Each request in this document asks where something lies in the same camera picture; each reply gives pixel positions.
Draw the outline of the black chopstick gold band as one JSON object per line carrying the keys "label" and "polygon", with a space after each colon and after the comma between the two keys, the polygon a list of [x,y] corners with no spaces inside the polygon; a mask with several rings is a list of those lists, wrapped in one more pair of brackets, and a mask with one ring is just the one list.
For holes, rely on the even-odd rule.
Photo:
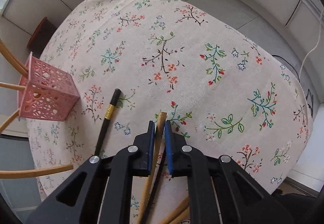
{"label": "black chopstick gold band", "polygon": [[103,123],[102,123],[102,127],[100,129],[99,137],[98,137],[96,148],[95,148],[95,151],[94,151],[95,156],[100,155],[100,151],[101,151],[102,146],[103,146],[104,138],[105,138],[106,133],[108,131],[110,120],[112,118],[112,115],[114,113],[114,110],[115,110],[115,107],[117,105],[117,101],[118,101],[120,95],[121,95],[121,90],[116,88],[115,91],[114,91],[114,94],[113,94],[113,96],[112,96],[112,98],[110,100],[110,103],[108,105],[108,108],[106,110],[106,113],[104,115],[104,120],[103,120]]}

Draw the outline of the wooden chopstick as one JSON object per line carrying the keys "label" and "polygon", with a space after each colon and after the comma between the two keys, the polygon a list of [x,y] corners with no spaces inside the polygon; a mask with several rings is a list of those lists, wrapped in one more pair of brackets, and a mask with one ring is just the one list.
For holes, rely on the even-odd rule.
{"label": "wooden chopstick", "polygon": [[20,170],[20,171],[1,171],[0,179],[21,179],[32,178],[39,176],[46,176],[73,170],[73,164],[54,166],[50,168],[41,168],[33,170]]}
{"label": "wooden chopstick", "polygon": [[0,82],[0,86],[3,87],[3,88],[13,89],[13,90],[16,90],[16,91],[24,91],[26,89],[25,86],[15,85],[15,84],[8,84],[8,83],[4,83],[4,82]]}
{"label": "wooden chopstick", "polygon": [[181,214],[178,215],[178,217],[176,217],[171,224],[178,224],[180,223],[183,219],[187,218],[190,214],[190,208],[186,208]]}
{"label": "wooden chopstick", "polygon": [[140,202],[141,209],[140,209],[140,212],[138,215],[137,223],[143,223],[144,213],[145,213],[145,210],[147,209],[151,186],[152,186],[154,174],[155,174],[155,168],[156,168],[156,164],[158,161],[159,150],[160,150],[160,146],[161,146],[166,117],[167,117],[167,113],[159,112],[157,126],[156,126],[155,134],[154,134],[152,167],[151,167],[150,175],[146,178],[146,181],[145,181],[145,184],[143,187],[142,198],[141,198],[141,202]]}
{"label": "wooden chopstick", "polygon": [[18,117],[20,109],[17,109],[9,118],[7,118],[0,127],[0,134]]}
{"label": "wooden chopstick", "polygon": [[0,40],[0,50],[1,54],[11,64],[11,66],[13,66],[24,78],[28,78],[28,68],[15,57],[2,40]]}
{"label": "wooden chopstick", "polygon": [[178,207],[175,210],[173,210],[167,217],[165,217],[165,219],[160,222],[160,224],[170,224],[188,207],[190,207],[190,200],[189,197],[186,197],[182,202],[179,203]]}

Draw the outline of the floral tablecloth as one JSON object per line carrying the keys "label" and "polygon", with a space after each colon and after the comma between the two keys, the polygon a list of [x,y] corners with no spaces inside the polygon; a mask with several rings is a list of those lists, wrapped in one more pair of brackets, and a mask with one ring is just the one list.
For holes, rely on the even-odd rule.
{"label": "floral tablecloth", "polygon": [[167,113],[203,154],[229,155],[274,192],[312,132],[303,89],[286,65],[232,27],[181,0],[85,0],[47,43],[42,61],[68,72],[80,94],[65,121],[28,120],[36,168],[115,155]]}

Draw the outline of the pink perforated utensil basket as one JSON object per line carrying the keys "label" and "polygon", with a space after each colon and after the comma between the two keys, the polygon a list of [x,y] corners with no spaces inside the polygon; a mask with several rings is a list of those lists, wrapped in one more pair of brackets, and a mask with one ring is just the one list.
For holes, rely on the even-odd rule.
{"label": "pink perforated utensil basket", "polygon": [[72,76],[29,55],[25,66],[28,77],[20,77],[24,91],[17,92],[20,118],[64,121],[80,95]]}

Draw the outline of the dark red trash bin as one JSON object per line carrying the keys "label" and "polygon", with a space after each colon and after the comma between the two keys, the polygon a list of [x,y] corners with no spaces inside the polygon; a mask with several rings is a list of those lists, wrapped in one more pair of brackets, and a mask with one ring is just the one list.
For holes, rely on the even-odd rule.
{"label": "dark red trash bin", "polygon": [[47,17],[42,19],[27,44],[27,49],[33,53],[34,57],[39,58],[41,56],[56,30],[57,27],[53,25]]}

